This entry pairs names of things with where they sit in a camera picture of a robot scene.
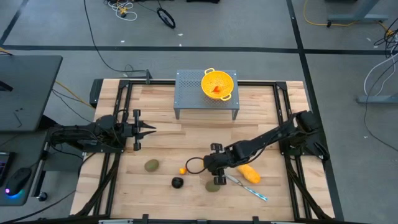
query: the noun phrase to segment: colander handle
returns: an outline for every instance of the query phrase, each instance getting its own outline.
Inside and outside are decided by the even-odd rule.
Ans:
[[[231,99],[232,95],[229,94],[228,96],[226,96],[226,98],[220,98],[222,101],[227,101],[229,99]]]
[[[215,69],[214,68],[208,68],[208,69],[206,69],[205,70],[205,75],[207,75],[207,74],[209,74],[210,72],[208,72],[208,71],[210,71],[210,72],[214,72],[215,71]]]

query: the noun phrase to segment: small orange ball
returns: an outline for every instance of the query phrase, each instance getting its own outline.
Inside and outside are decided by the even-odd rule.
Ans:
[[[180,174],[184,175],[187,173],[187,169],[186,168],[180,168]]]

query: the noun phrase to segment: wooden table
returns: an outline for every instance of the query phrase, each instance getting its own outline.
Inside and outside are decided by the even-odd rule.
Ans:
[[[119,80],[104,80],[95,119],[113,113]],[[302,82],[287,82],[292,112],[308,110]],[[210,144],[224,146],[242,139],[252,139],[278,125],[272,88],[239,86],[240,112],[236,121],[230,111],[183,110],[175,119],[173,85],[134,85],[130,111],[141,110],[141,120],[155,126],[157,132],[146,136],[142,149],[134,152],[133,139],[128,139],[121,156],[111,218],[184,220],[293,220],[284,157],[278,144],[272,144],[251,165],[260,173],[259,184],[250,184],[236,169],[226,172],[269,198],[264,202],[228,180],[219,192],[209,193],[205,183],[213,177],[209,172],[183,175],[184,186],[174,189],[173,177],[187,159],[210,153]],[[103,154],[93,156],[81,170],[71,214],[79,211],[98,186]],[[160,161],[160,168],[148,173],[144,164],[150,159]],[[308,191],[328,215],[334,217],[322,162],[315,156],[302,156]],[[190,164],[200,170],[202,164]],[[303,217],[303,203],[296,190]],[[101,204],[104,211],[105,202]]]

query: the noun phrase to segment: kiwi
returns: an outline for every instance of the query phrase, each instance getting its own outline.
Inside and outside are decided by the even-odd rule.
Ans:
[[[215,185],[214,184],[214,181],[213,180],[209,180],[207,183],[206,183],[206,190],[208,191],[208,192],[217,192],[217,191],[219,191],[220,190],[220,186],[219,185]]]
[[[159,168],[159,161],[157,159],[151,159],[145,163],[145,170],[148,172],[153,172]]]

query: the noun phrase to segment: black ball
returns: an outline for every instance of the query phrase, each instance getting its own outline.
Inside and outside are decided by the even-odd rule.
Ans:
[[[174,178],[172,179],[172,186],[173,186],[175,189],[181,188],[182,185],[184,185],[184,180],[183,180],[182,178],[180,178],[180,177],[174,177]]]

